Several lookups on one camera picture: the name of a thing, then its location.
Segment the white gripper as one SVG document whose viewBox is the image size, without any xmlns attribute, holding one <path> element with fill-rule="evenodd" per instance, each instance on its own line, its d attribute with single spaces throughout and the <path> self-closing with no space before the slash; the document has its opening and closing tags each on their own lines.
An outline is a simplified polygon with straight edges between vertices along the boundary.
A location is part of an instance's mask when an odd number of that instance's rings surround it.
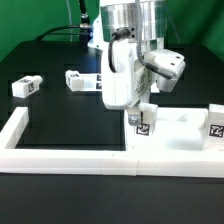
<svg viewBox="0 0 224 224">
<path fill-rule="evenodd" d="M 137 60 L 135 44 L 127 41 L 113 44 L 112 61 L 116 72 L 109 67 L 108 55 L 105 49 L 101 58 L 103 103 L 107 109 L 129 109 L 128 123 L 138 126 L 142 121 L 142 112 L 133 106 L 150 89 L 153 83 L 151 74 Z"/>
</svg>

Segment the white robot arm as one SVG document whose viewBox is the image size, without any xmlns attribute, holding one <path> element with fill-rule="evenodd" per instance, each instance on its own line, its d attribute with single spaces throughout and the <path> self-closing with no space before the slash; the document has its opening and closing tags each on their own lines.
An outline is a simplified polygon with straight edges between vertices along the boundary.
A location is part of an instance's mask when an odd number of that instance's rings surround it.
<svg viewBox="0 0 224 224">
<path fill-rule="evenodd" d="M 131 126 L 143 122 L 154 77 L 166 71 L 152 57 L 163 47 L 165 0 L 99 0 L 88 43 L 101 55 L 102 99 L 109 110 L 123 110 Z"/>
</svg>

